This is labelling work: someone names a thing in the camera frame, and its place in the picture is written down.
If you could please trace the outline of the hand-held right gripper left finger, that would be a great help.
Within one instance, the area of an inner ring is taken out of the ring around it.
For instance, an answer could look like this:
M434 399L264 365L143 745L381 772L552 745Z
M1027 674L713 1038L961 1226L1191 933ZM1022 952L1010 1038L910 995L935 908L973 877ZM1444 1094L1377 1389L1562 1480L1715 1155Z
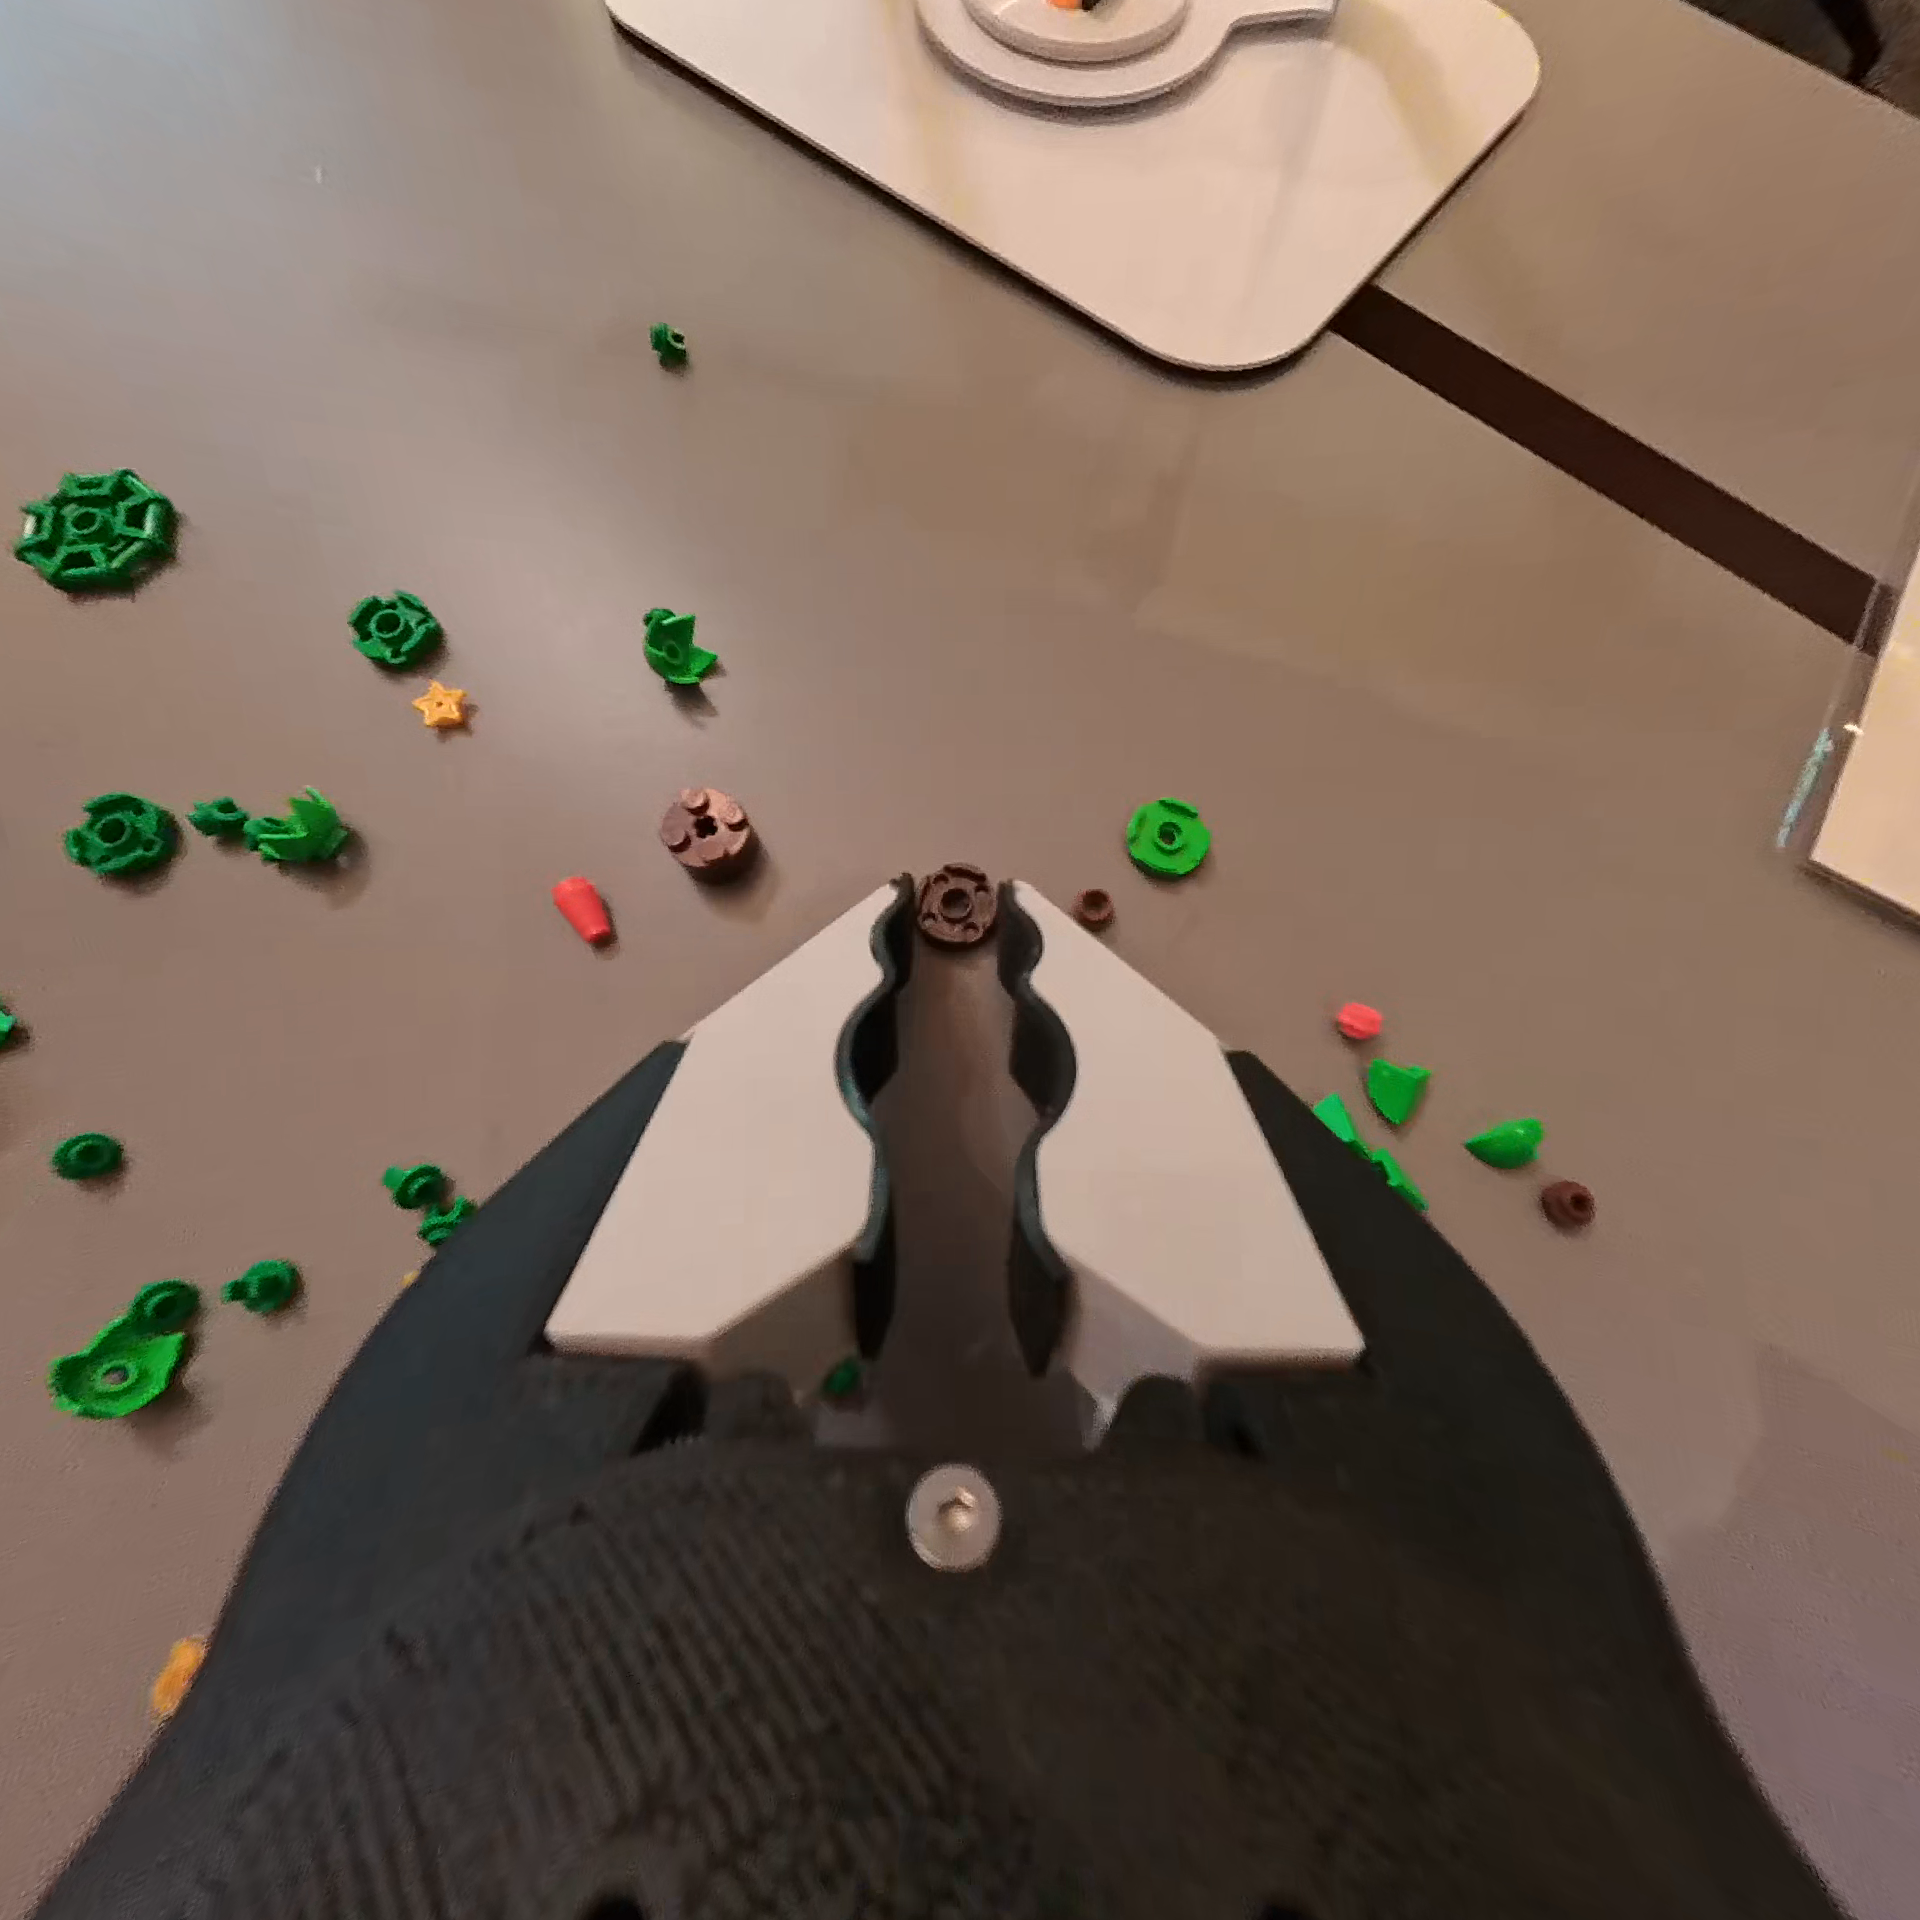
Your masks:
M913 902L886 883L687 1033L542 1329L559 1357L773 1375L797 1402L883 1357L899 1229L876 1099Z

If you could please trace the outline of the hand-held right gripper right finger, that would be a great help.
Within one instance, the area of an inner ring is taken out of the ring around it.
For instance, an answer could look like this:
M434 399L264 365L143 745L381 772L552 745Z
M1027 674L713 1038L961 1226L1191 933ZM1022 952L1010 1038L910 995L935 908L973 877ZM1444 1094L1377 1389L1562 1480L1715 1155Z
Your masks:
M1139 1383L1344 1371L1359 1324L1225 1046L1027 883L998 885L1016 1155L1010 1317L1084 1437Z

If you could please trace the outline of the brown round brick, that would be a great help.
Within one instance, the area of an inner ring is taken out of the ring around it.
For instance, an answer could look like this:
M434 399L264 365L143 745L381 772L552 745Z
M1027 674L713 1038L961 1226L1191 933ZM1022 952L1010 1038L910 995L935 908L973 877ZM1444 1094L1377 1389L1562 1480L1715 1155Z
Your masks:
M760 853L746 810L718 788L681 788L658 816L658 847L705 885L746 877Z

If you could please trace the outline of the dark brown round piece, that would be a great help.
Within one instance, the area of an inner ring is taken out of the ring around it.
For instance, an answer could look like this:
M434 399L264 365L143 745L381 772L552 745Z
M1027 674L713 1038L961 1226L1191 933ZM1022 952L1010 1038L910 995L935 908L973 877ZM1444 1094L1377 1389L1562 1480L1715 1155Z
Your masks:
M917 883L917 933L935 948L973 952L996 933L998 887L970 862L948 862Z

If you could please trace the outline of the pile of green leaf pieces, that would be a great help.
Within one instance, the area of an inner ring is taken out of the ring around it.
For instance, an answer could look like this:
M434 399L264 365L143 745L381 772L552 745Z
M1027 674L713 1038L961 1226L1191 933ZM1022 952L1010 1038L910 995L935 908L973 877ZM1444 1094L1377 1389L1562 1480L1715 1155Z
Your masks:
M1420 1114L1431 1078L1431 1069L1371 1058L1361 1069L1361 1102L1382 1125L1401 1130ZM1373 1142L1361 1134L1361 1125L1341 1094L1330 1091L1309 1108L1309 1114L1359 1164L1371 1167L1389 1191L1395 1191L1408 1207L1426 1211L1426 1191L1408 1176L1403 1164L1384 1142ZM1463 1145L1487 1169L1521 1171L1542 1155L1542 1142L1544 1125L1537 1116L1514 1116L1478 1130Z

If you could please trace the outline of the green leaf piece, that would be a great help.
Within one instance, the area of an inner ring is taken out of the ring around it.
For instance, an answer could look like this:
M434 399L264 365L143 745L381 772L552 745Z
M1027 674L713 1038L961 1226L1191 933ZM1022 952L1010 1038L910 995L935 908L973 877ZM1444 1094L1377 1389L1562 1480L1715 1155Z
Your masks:
M245 849L275 869L337 862L350 849L350 840L350 823L317 788L290 793L284 812L253 812L245 819Z
M79 1422L132 1416L173 1389L186 1342L186 1331L118 1317L80 1353L51 1362L51 1404Z

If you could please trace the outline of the green round web plate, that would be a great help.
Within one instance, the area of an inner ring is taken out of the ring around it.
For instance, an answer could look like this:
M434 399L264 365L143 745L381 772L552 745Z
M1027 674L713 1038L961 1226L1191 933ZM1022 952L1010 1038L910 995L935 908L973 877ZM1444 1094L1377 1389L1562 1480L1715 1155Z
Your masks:
M132 596L173 566L177 503L132 466L64 474L20 510L12 558L62 596Z

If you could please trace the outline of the white stand base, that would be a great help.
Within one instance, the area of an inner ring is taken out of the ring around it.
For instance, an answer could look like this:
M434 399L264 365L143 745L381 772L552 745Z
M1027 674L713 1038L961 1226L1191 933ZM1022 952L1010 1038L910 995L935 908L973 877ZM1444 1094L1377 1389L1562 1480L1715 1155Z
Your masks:
M1306 351L1533 103L1499 3L606 3L653 56L1184 371Z

